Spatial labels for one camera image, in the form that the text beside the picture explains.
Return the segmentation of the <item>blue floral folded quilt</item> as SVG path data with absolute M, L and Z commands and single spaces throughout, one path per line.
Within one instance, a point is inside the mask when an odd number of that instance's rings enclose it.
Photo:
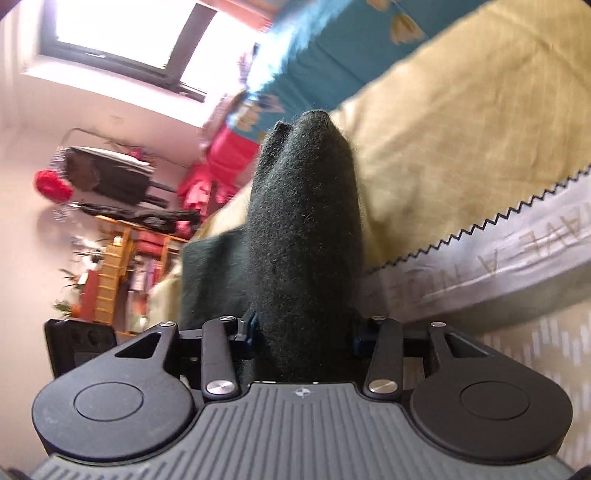
M 290 1 L 263 35 L 232 132 L 260 142 L 278 121 L 331 111 L 478 1 Z

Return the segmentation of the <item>yellow and beige patterned bedsheet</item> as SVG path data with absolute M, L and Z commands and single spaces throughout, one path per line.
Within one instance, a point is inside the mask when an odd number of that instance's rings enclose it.
M 590 9 L 493 1 L 332 112 L 356 159 L 363 241 L 401 317 L 468 309 L 550 376 L 590 459 Z

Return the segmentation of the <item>dark clothes on rack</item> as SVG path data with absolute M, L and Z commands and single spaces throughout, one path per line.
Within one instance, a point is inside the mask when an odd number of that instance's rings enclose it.
M 82 201 L 79 208 L 92 216 L 135 223 L 163 234 L 175 234 L 180 223 L 194 230 L 200 214 L 171 209 L 169 201 L 152 195 L 154 189 L 174 193 L 175 188 L 153 180 L 154 168 L 132 156 L 91 147 L 63 151 L 65 179 L 77 190 L 93 192 L 119 202 L 119 207 Z

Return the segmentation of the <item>dark green knit sweater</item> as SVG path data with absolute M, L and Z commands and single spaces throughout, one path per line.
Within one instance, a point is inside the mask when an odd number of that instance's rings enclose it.
M 182 252 L 181 329 L 256 313 L 242 384 L 353 377 L 353 298 L 363 239 L 353 154 L 315 110 L 266 136 L 245 224 Z

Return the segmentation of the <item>red round hat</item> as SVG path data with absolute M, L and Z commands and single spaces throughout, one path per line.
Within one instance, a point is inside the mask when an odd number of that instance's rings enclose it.
M 50 169 L 35 173 L 34 188 L 44 198 L 57 204 L 69 202 L 74 194 L 71 184 Z

